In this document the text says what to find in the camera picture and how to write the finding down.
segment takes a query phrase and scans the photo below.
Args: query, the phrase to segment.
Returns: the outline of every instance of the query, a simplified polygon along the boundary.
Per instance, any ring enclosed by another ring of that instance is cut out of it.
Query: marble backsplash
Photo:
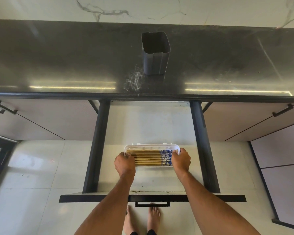
[[[0,0],[0,19],[294,28],[294,0]]]

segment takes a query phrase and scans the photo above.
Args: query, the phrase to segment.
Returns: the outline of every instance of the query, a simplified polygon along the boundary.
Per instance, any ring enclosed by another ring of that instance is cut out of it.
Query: kitchen counter
[[[165,75],[141,33],[166,32]],[[294,102],[294,28],[0,20],[0,97]]]

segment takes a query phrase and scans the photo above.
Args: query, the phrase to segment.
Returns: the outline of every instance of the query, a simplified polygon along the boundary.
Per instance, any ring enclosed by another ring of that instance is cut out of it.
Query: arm
[[[135,175],[135,159],[120,153],[114,161],[120,180],[109,194],[93,209],[75,235],[122,234],[129,189]]]
[[[184,148],[172,154],[172,165],[183,184],[196,222],[203,235],[260,235],[257,230],[228,204],[210,193],[189,173],[191,157]]]

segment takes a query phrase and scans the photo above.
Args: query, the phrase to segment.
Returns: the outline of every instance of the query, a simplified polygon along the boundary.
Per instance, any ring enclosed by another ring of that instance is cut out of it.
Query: bare foot
[[[160,225],[160,216],[161,216],[161,213],[158,207],[149,207],[147,231],[152,229],[155,231],[155,233],[158,233],[158,229]]]
[[[124,220],[123,231],[126,235],[130,235],[132,232],[139,233],[137,226],[133,222],[133,218],[131,217],[131,207],[129,205],[126,208],[126,216]]]

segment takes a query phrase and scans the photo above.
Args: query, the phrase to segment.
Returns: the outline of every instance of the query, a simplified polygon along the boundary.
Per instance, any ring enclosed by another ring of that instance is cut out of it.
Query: forearm
[[[189,172],[179,179],[185,188],[194,217],[203,235],[259,235],[247,220],[210,193]]]
[[[93,209],[75,235],[121,234],[133,180],[121,176],[109,194]]]

